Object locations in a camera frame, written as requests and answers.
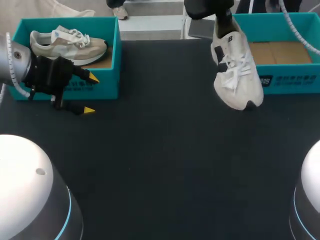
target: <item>white cable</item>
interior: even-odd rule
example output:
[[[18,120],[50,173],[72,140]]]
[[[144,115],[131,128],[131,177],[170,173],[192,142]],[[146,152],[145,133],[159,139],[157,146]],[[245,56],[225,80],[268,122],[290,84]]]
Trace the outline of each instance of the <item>white cable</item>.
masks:
[[[254,2],[255,0],[250,0],[250,5],[249,5],[249,14],[252,14],[252,11],[254,9]]]
[[[17,81],[17,78],[16,78],[15,67],[14,67],[14,64],[13,64],[13,61],[12,61],[12,47],[11,47],[10,33],[7,32],[5,34],[5,37],[6,37],[6,49],[7,49],[7,53],[8,53],[8,62],[9,62],[9,69],[10,69],[10,76],[11,76],[12,83],[13,83],[15,89],[20,94],[22,94],[26,98],[29,98],[30,97],[30,93],[21,88],[21,86],[19,85],[19,83]]]
[[[183,12],[182,12],[182,27],[181,27],[181,34],[180,39],[185,39],[185,27],[186,27],[186,20],[187,20],[187,11],[186,7],[183,5]]]
[[[314,10],[316,10],[318,7],[320,7],[320,3],[319,3],[319,4],[317,4],[316,6],[314,6],[313,8],[311,8],[311,10],[310,10],[310,11],[308,11],[308,13],[313,12],[313,11],[314,11]]]
[[[298,32],[298,30],[296,29],[296,27],[294,26],[293,22],[291,21],[291,18],[289,16],[289,13],[287,12],[287,9],[285,7],[285,3],[284,0],[279,0],[279,4],[281,7],[282,12],[284,13],[284,18],[287,21],[287,23],[289,24],[289,27],[291,28],[292,32],[294,33],[294,35],[296,36],[296,38],[310,51],[320,55],[320,51],[316,48],[314,48],[311,44],[309,44],[302,36],[301,34]]]
[[[6,85],[3,83],[1,92],[0,92],[0,106],[1,106],[2,100],[4,99],[5,92],[6,92]]]

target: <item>table surface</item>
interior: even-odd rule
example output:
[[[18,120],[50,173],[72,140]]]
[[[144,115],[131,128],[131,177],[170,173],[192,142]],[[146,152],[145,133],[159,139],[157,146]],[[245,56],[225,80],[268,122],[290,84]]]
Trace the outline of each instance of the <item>table surface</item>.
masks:
[[[255,111],[213,91],[205,40],[123,42],[120,98],[96,114],[6,95],[0,134],[41,146],[77,198],[83,240],[288,240],[289,206],[320,139],[320,95]]]

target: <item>white robot dome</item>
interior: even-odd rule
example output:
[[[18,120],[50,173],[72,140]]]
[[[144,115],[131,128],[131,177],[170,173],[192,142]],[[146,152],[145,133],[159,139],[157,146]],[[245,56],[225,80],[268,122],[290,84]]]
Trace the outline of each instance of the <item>white robot dome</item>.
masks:
[[[53,185],[48,155],[34,142],[0,135],[0,239],[10,239],[40,213]]]
[[[320,213],[320,141],[309,150],[304,159],[301,181],[307,198]]]

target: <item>shoe box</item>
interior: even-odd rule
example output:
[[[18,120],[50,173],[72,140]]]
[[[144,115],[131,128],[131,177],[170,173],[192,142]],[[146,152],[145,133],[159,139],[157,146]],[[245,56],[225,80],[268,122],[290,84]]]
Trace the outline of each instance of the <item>shoe box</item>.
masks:
[[[316,13],[290,13],[305,40],[320,50]],[[320,93],[320,55],[298,41],[283,13],[236,14],[247,36],[265,94]]]
[[[97,63],[84,68],[90,70],[100,81],[92,85],[77,76],[73,76],[65,88],[65,100],[104,100],[117,99],[119,92],[120,65],[122,55],[122,42],[118,20],[115,17],[64,17],[64,18],[24,18],[21,20],[12,38],[13,41],[30,48],[30,33],[51,33],[59,25],[67,29],[77,29],[92,38],[104,39],[108,43],[106,57]],[[9,87],[15,100],[27,100],[19,94],[14,87]],[[51,96],[37,93],[35,100],[49,100]]]

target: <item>shoe on floor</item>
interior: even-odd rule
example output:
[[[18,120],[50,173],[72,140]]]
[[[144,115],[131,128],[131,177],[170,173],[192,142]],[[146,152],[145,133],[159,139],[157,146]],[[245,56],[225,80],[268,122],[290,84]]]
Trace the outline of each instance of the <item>shoe on floor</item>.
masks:
[[[100,38],[83,35],[76,29],[58,26],[50,33],[32,31],[31,49],[37,56],[56,59],[61,56],[71,60],[76,66],[84,66],[100,60],[105,56],[107,43]]]
[[[260,106],[264,92],[251,54],[247,37],[233,18],[236,31],[218,38],[215,21],[211,53],[217,64],[214,89],[217,95],[231,108],[244,110]]]
[[[112,8],[112,12],[119,20],[127,20],[129,18],[128,12],[124,6]]]

